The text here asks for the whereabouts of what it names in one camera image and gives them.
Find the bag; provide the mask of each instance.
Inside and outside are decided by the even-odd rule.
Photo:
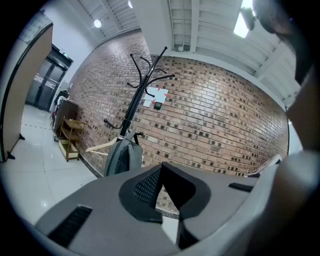
[[[135,132],[111,146],[106,159],[104,176],[139,170],[142,165],[142,148]]]

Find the wooden cart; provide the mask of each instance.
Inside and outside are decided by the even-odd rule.
[[[79,160],[81,135],[86,125],[85,122],[63,119],[59,137],[59,148],[67,162],[70,159]]]

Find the doorway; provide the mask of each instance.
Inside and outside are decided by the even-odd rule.
[[[25,103],[49,111],[51,101],[67,69],[46,58],[34,76]]]
[[[52,45],[51,52],[32,80],[25,103],[49,112],[56,90],[72,62]]]

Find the glass door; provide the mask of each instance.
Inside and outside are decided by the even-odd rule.
[[[31,106],[36,106],[35,101],[39,91],[40,86],[42,85],[45,77],[52,66],[52,62],[50,59],[46,58],[41,67],[39,68],[38,72],[35,74],[34,79],[30,85],[28,94],[26,96],[25,103]]]
[[[47,76],[47,80],[45,84],[43,84],[41,94],[37,100],[37,108],[45,111],[49,111],[55,92],[66,72],[60,66],[56,64],[53,65],[53,69]]]
[[[67,69],[51,58],[46,58],[32,80],[25,103],[49,111],[55,92]]]

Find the coat rack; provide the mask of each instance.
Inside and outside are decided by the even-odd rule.
[[[148,93],[147,91],[147,87],[148,85],[150,85],[151,83],[153,83],[154,81],[157,81],[157,80],[160,80],[160,79],[165,79],[165,78],[173,78],[175,77],[174,74],[170,74],[170,75],[165,75],[165,76],[161,76],[161,77],[158,77],[158,78],[155,78],[155,79],[152,79],[152,76],[154,74],[155,71],[161,71],[163,73],[167,73],[165,72],[164,70],[162,70],[161,68],[155,68],[158,61],[160,60],[160,58],[162,57],[162,55],[164,54],[164,52],[166,51],[166,49],[168,49],[167,47],[164,47],[164,50],[161,52],[161,54],[156,58],[155,62],[151,65],[151,63],[143,58],[143,57],[140,57],[140,59],[146,61],[148,64],[149,64],[149,69],[147,70],[147,72],[145,73],[144,77],[142,78],[142,75],[141,75],[141,71],[136,63],[136,60],[133,56],[133,54],[131,53],[130,56],[135,64],[135,67],[138,69],[138,72],[139,72],[139,77],[140,77],[140,82],[139,82],[139,85],[137,86],[133,86],[131,85],[129,82],[127,82],[127,85],[128,86],[131,86],[132,88],[137,88],[137,90],[135,91],[135,94],[131,100],[131,103],[129,105],[129,108],[125,114],[125,117],[124,117],[124,120],[122,122],[122,124],[118,127],[114,126],[112,123],[110,123],[107,119],[104,119],[103,122],[107,123],[109,126],[111,126],[112,128],[114,129],[121,129],[121,132],[120,132],[120,137],[124,137],[126,135],[126,132],[127,130],[129,130],[129,127],[131,125],[131,121],[132,119],[134,118],[134,115],[135,115],[135,112],[137,110],[137,107],[139,105],[139,102],[142,98],[142,95],[144,94],[144,92],[146,94],[148,94],[149,96],[151,97],[155,97],[154,95]]]

